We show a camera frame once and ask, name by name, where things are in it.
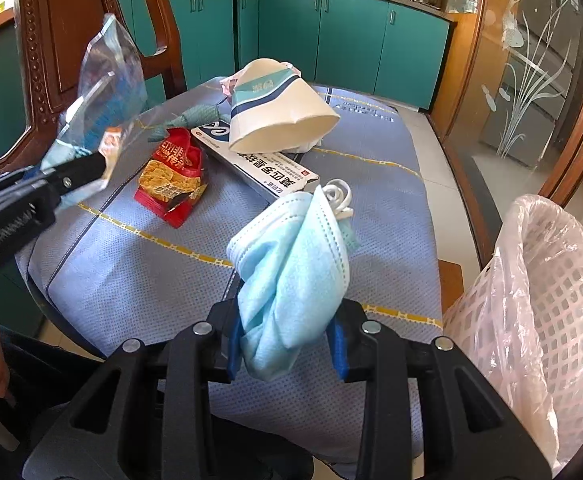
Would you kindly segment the light blue face mask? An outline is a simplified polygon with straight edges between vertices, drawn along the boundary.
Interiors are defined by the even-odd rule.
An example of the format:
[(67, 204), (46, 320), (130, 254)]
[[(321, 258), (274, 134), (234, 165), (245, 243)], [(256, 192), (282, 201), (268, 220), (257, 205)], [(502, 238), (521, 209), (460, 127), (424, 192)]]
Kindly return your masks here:
[(270, 382), (287, 374), (323, 336), (350, 283), (350, 185), (333, 179), (312, 193), (281, 196), (233, 236), (226, 255), (237, 294), (248, 373)]

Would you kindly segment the clear plastic zip bag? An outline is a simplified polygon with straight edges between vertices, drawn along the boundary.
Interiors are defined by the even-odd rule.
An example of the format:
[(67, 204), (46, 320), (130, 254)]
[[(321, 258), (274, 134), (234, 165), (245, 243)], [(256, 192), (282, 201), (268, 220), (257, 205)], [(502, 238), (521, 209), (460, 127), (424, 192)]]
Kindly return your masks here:
[(146, 99), (139, 51), (124, 25), (107, 14), (101, 30), (86, 46), (77, 99), (60, 115), (57, 137), (40, 169), (97, 152), (106, 131), (128, 124), (140, 114)]

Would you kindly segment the red snack packet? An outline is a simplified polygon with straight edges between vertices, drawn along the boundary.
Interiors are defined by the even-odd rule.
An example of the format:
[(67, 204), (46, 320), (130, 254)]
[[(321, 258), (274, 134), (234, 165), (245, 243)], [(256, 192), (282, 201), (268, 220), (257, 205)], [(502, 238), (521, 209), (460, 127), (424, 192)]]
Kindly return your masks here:
[(207, 157), (188, 128), (171, 127), (140, 173), (136, 203), (180, 229), (208, 188)]

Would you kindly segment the white blue medicine box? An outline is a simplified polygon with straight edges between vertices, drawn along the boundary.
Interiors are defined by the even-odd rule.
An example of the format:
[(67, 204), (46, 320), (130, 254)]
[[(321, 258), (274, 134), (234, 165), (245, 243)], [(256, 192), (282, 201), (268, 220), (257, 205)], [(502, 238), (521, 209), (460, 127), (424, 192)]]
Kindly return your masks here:
[(195, 127), (192, 136), (210, 156), (243, 180), (269, 204), (283, 195), (312, 193), (320, 176), (283, 153), (238, 154), (230, 150), (230, 125), (222, 120)]

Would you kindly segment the teal cloth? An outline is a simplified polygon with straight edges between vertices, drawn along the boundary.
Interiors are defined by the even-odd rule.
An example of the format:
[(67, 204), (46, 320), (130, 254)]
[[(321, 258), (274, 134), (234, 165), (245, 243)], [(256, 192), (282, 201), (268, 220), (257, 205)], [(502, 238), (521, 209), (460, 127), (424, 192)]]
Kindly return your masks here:
[(154, 143), (165, 140), (168, 136), (168, 128), (192, 129), (211, 124), (211, 122), (226, 122), (228, 124), (230, 122), (230, 115), (221, 113), (218, 105), (195, 105), (162, 124), (150, 127), (147, 141)]

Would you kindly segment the white teal paper cup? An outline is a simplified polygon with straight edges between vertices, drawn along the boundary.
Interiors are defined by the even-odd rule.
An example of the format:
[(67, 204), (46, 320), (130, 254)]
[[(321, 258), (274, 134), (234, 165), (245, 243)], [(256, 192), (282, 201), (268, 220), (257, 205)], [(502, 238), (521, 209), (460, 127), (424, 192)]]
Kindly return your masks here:
[(322, 140), (338, 124), (340, 116), (301, 76), (273, 58), (248, 64), (229, 98), (232, 152), (288, 152)]

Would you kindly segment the white tissue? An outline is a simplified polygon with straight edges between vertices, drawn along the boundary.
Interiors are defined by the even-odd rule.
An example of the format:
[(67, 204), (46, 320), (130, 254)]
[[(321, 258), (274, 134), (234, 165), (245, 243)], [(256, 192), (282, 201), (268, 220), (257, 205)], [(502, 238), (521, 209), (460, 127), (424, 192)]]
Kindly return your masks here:
[(291, 153), (291, 154), (307, 153), (308, 151), (312, 150), (316, 146), (320, 146), (321, 144), (322, 144), (321, 140), (316, 140), (314, 142), (301, 144), (299, 146), (296, 146), (296, 148), (291, 148), (290, 150), (288, 150), (288, 153)]

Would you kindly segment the pink plastic bag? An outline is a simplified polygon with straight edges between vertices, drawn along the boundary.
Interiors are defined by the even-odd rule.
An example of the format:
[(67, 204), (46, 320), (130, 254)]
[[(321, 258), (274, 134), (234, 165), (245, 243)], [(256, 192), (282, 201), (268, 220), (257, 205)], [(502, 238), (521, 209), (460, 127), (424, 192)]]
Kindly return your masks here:
[[(298, 68), (293, 66), (293, 64), (290, 62), (278, 62), (278, 65), (284, 66), (285, 68), (288, 68), (289, 70), (291, 70), (294, 74), (301, 76), (301, 70), (298, 70)], [(234, 93), (234, 88), (237, 85), (238, 79), (240, 79), (241, 76), (243, 76), (244, 73), (247, 72), (248, 66), (249, 66), (249, 64), (247, 64), (245, 67), (241, 68), (235, 74), (233, 74), (231, 76), (227, 76), (226, 78), (222, 78), (220, 80), (221, 89), (222, 89), (222, 92), (225, 96), (227, 96), (228, 98), (230, 98), (232, 96), (232, 94)]]

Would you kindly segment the blue checked seat cushion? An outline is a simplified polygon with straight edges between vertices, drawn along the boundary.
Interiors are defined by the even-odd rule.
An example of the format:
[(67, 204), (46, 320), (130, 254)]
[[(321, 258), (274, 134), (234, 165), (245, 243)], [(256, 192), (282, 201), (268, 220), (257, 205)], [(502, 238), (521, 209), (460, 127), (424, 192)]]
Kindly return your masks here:
[(350, 477), (359, 454), (364, 388), (331, 365), (327, 320), (342, 299), (401, 337), (441, 332), (437, 249), (426, 188), (399, 113), (368, 96), (320, 88), (339, 123), (301, 162), (352, 194), (350, 219), (331, 214), (323, 190), (269, 204), (217, 162), (180, 228), (135, 200), (159, 126), (196, 104), (223, 105), (217, 81), (141, 116), (104, 191), (62, 210), (16, 258), (56, 324), (112, 353), (135, 337), (154, 344), (202, 320), (233, 278), (247, 360), (231, 385), (210, 389), (219, 417), (296, 443)]

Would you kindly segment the carved wooden chair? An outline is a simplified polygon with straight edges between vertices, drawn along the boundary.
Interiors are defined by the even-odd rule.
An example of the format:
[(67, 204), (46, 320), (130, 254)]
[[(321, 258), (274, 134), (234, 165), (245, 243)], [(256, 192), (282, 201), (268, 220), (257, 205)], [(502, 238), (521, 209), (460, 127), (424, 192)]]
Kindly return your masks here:
[(105, 15), (122, 18), (118, 0), (15, 0), (15, 23), (28, 126), (0, 157), (0, 174), (42, 159), (60, 113), (78, 96), (80, 65)]

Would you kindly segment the etched glass sliding door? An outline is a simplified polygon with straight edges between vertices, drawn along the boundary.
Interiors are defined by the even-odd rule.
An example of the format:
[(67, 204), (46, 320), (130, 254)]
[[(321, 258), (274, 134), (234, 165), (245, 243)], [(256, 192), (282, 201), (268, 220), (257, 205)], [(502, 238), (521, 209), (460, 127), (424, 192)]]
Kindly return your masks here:
[(484, 216), (537, 194), (583, 111), (582, 0), (485, 0), (465, 98), (445, 139)]

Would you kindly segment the wooden glass display cabinet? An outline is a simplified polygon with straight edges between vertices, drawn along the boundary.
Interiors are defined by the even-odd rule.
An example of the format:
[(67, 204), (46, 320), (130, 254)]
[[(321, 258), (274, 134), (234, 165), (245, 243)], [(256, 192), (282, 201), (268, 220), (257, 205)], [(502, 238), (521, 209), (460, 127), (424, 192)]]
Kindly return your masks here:
[(433, 104), (430, 125), (443, 143), (454, 126), (473, 71), (485, 0), (443, 0), (443, 14), (450, 22), (449, 35)]

